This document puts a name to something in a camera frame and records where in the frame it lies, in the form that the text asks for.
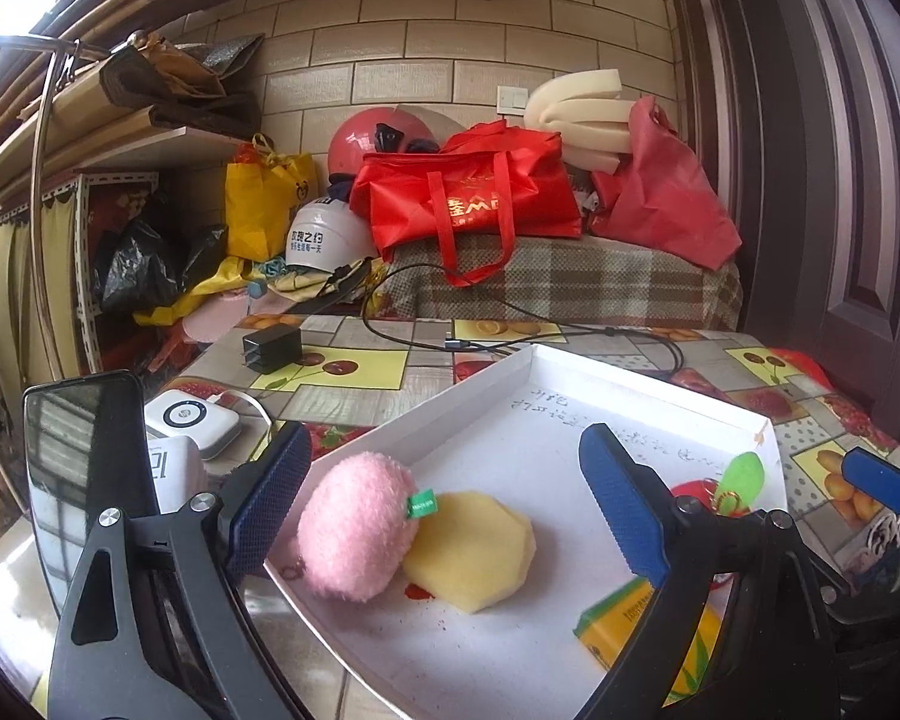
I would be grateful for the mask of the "red plush apple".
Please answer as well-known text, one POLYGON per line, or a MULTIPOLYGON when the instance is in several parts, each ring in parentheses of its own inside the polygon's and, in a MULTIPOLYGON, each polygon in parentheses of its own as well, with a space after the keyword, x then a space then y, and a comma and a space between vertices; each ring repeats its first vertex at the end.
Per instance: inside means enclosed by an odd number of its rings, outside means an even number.
POLYGON ((671 489, 674 497, 692 497, 724 517, 742 517, 764 488, 764 466, 754 452, 738 455, 720 478, 693 479, 671 489))

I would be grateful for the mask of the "white round-button device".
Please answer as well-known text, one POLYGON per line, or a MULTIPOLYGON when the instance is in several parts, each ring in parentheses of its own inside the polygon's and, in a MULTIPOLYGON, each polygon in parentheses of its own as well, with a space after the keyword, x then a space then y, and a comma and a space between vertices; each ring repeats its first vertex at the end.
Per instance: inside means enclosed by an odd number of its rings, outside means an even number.
POLYGON ((167 390, 144 405, 144 422, 160 437, 187 437, 203 460, 227 449, 242 431, 235 411, 183 390, 167 390))

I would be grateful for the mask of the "pink fluffy plush ball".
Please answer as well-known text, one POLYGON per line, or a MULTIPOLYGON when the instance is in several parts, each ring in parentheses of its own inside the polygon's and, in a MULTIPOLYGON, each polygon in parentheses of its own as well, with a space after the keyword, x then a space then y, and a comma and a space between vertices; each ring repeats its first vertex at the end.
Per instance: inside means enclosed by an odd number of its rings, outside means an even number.
POLYGON ((356 603, 382 593, 418 534, 409 516, 417 492, 408 468, 386 455, 364 452, 334 465, 297 525, 310 590, 356 603))

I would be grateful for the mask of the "fruit pattern tablecloth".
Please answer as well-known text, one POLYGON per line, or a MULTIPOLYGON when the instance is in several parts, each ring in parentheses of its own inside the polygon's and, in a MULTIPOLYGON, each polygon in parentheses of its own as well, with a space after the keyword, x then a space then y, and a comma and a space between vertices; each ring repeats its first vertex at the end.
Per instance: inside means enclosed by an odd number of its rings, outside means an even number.
POLYGON ((206 346, 173 379, 176 390, 238 411, 245 434, 226 465, 263 447, 263 419, 302 421, 325 455, 504 358, 523 340, 671 382, 769 419, 781 450, 785 497, 806 543, 854 590, 900 589, 900 516, 857 491, 842 459, 857 447, 900 468, 900 444, 809 362, 743 333, 624 330, 612 337, 552 323, 374 320, 253 314, 206 346), (301 330, 299 362, 272 374, 244 364, 242 340, 273 325, 301 330))

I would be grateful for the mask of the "white shallow tray box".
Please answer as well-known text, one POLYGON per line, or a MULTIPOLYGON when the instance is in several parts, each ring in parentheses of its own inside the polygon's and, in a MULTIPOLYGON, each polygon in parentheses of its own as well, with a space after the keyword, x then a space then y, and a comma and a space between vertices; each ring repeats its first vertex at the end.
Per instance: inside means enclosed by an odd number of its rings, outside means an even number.
POLYGON ((718 478, 756 455, 759 505, 787 502, 765 416, 535 344, 352 442, 399 461, 421 491, 484 494, 509 509, 536 543, 520 589, 477 613, 411 600, 404 577, 364 603, 320 596, 295 561, 295 517, 268 574, 352 678, 401 717, 574 717, 601 678, 574 624, 631 575, 578 466, 594 424, 668 486, 718 478))

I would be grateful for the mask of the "black power adapter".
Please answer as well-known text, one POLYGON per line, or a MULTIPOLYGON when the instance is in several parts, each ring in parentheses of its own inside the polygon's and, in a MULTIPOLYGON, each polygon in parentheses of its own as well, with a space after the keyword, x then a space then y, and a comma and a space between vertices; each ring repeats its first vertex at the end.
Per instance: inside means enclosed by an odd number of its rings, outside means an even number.
POLYGON ((278 323, 247 335, 242 340, 242 348, 248 369, 258 374, 272 374, 301 360, 301 330, 278 323))

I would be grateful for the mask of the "yellow octagonal sponge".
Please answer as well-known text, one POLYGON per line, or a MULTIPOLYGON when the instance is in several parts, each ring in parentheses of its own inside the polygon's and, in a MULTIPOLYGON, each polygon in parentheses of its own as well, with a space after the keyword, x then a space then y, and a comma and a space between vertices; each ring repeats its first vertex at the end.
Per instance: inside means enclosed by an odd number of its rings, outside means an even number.
POLYGON ((421 518, 403 572, 409 582, 466 614, 507 600, 523 587, 536 554, 532 521, 476 491, 437 496, 421 518))

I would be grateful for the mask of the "metal shelf rack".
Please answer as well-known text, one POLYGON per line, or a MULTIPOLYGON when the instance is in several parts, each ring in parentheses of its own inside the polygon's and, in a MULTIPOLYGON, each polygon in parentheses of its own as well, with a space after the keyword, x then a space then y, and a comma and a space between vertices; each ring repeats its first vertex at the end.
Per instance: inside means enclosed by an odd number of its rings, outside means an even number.
POLYGON ((0 145, 0 394, 30 383, 133 367, 154 330, 105 314, 94 260, 107 232, 142 218, 185 236, 222 224, 214 177, 261 124, 255 94, 224 86, 191 46, 125 46, 59 75, 0 145))

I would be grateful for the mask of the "plaid covered cabinet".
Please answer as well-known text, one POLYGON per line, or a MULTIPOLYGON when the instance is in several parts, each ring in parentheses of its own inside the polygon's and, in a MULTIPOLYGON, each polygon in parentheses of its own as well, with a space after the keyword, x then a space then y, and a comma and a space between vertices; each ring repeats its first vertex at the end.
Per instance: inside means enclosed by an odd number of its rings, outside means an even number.
POLYGON ((735 263, 706 270, 660 250, 610 239, 521 238, 504 270, 455 288, 436 241, 375 266, 368 313, 387 319, 523 320, 733 330, 743 286, 735 263))

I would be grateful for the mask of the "white helmet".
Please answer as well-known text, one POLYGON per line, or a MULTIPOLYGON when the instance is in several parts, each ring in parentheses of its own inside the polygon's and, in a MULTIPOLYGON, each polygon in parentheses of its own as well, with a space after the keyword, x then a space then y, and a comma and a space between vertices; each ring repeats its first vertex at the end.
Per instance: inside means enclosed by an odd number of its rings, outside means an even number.
POLYGON ((323 197, 301 206, 286 239, 287 265, 331 271, 377 255, 368 222, 346 202, 323 197))

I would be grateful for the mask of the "dark wooden door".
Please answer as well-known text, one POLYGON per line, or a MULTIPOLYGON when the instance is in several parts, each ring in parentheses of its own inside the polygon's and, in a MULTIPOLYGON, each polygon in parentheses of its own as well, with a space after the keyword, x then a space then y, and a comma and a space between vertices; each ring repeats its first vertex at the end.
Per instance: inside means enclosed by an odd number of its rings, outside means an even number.
POLYGON ((743 327, 900 440, 900 0, 676 16, 689 138, 743 239, 743 327))

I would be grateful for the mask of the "yellow shopping bag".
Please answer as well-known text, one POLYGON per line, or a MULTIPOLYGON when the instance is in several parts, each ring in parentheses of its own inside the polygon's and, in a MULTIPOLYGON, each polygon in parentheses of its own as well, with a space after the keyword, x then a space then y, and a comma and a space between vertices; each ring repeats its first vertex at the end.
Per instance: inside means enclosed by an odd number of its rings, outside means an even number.
POLYGON ((279 153, 271 138, 255 133, 226 167, 227 254, 249 262, 282 254, 295 213, 317 195, 312 156, 279 153))

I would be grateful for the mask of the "cream foam roll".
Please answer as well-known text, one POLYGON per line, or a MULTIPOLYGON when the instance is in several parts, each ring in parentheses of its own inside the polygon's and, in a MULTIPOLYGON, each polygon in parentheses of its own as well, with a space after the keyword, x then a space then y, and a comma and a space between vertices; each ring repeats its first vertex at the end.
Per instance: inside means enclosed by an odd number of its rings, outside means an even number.
POLYGON ((629 115, 616 68, 556 76, 538 86, 523 111, 523 126, 560 137, 562 159, 580 171, 614 174, 631 153, 629 115))

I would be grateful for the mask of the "red tote bag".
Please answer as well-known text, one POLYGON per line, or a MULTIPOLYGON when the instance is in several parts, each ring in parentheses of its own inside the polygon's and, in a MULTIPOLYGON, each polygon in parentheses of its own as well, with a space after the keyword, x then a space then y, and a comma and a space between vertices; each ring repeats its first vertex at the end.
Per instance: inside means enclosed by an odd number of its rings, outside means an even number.
POLYGON ((349 206, 370 226, 380 254, 434 239, 455 288, 497 275, 525 238, 577 239, 582 213, 554 132, 486 122, 448 138, 436 153, 370 153, 349 206), (494 234, 500 254, 463 271, 461 234, 494 234))

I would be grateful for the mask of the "red helmet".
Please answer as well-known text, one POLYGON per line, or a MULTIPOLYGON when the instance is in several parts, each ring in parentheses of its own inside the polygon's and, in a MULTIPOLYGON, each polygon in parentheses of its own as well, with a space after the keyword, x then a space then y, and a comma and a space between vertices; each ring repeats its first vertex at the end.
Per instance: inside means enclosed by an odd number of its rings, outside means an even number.
POLYGON ((370 153, 408 151, 413 142, 436 143, 432 130, 417 115, 401 107, 369 107, 346 119, 329 140, 331 176, 356 176, 370 153))

